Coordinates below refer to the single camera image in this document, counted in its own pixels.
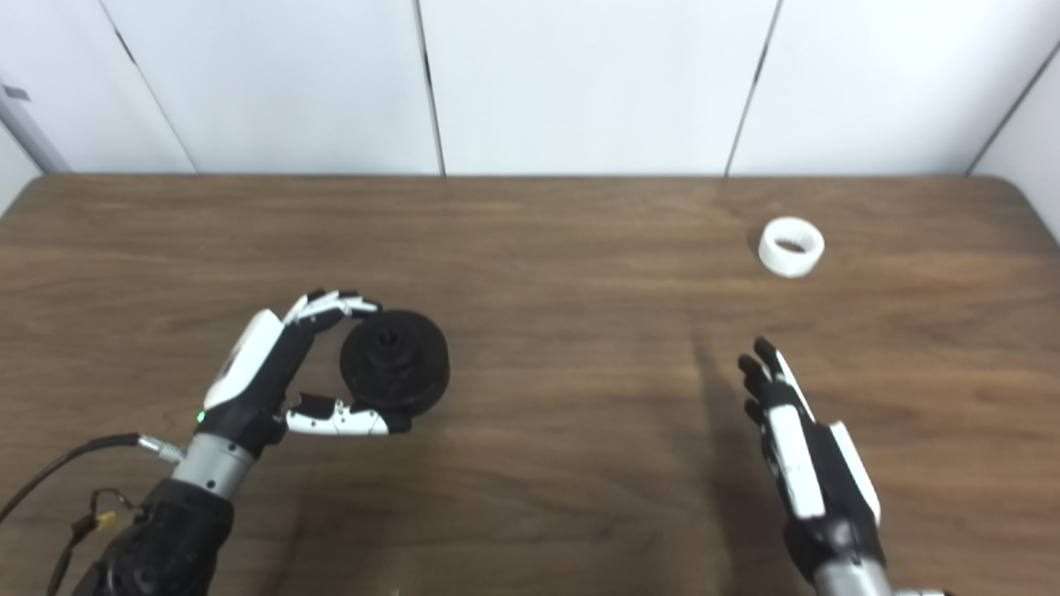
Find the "white tape roll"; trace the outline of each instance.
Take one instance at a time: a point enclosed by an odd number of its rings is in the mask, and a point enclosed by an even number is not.
[[[780,277],[802,277],[825,252],[825,236],[813,224],[799,217],[770,222],[758,243],[758,258]]]

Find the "black cable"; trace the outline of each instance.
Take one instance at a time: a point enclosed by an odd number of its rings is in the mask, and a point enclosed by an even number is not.
[[[78,448],[70,450],[66,455],[59,457],[55,461],[52,461],[40,472],[37,472],[36,476],[30,478],[30,481],[25,483],[25,485],[15,493],[15,496],[11,497],[11,501],[3,506],[3,509],[0,509],[0,524],[7,519],[7,515],[11,514],[12,510],[14,510],[28,494],[33,492],[33,489],[37,488],[37,485],[42,483],[48,476],[51,476],[56,470],[69,463],[72,459],[101,449],[112,446],[137,446],[139,443],[140,434],[129,433],[127,435],[110,435],[109,437],[100,437],[98,439],[92,439]]]
[[[59,588],[63,585],[63,578],[66,577],[67,569],[70,568],[70,559],[73,558],[73,549],[100,527],[100,495],[111,494],[118,499],[118,503],[125,507],[127,510],[135,508],[132,502],[130,502],[122,491],[118,489],[95,489],[92,491],[92,497],[88,502],[88,514],[81,518],[76,522],[70,524],[70,542],[63,547],[63,553],[59,555],[57,561],[55,561],[55,567],[52,569],[52,577],[48,580],[48,590],[45,591],[45,596],[55,596],[59,592]]]

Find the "white wall panel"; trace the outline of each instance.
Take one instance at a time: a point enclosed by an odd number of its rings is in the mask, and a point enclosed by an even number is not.
[[[21,145],[0,124],[0,215],[25,185],[40,174]]]
[[[1053,58],[974,174],[1019,187],[1060,239],[1060,59]]]
[[[449,174],[720,174],[775,0],[421,0]]]
[[[193,171],[95,1],[0,0],[0,84],[25,92],[0,117],[46,166]]]
[[[964,173],[1058,39],[1056,0],[785,0],[730,173]]]
[[[437,174],[411,0],[104,0],[204,172]]]

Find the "wooden table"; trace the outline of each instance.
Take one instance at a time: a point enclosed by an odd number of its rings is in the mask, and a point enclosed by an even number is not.
[[[784,214],[828,242],[803,279],[753,250]],[[758,334],[851,428],[897,584],[1060,590],[1060,251],[983,178],[48,177],[0,220],[0,493],[98,435],[186,442],[251,315],[317,286],[430,316],[448,392],[407,436],[267,451],[214,594],[806,594],[741,413]],[[298,388],[343,393],[343,337]],[[50,479],[0,594],[42,591],[92,488],[166,473]]]

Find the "black wheel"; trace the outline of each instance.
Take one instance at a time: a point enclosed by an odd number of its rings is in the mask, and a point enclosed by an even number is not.
[[[353,399],[379,411],[419,416],[449,384],[442,330],[411,311],[384,311],[355,327],[339,353],[339,370]]]

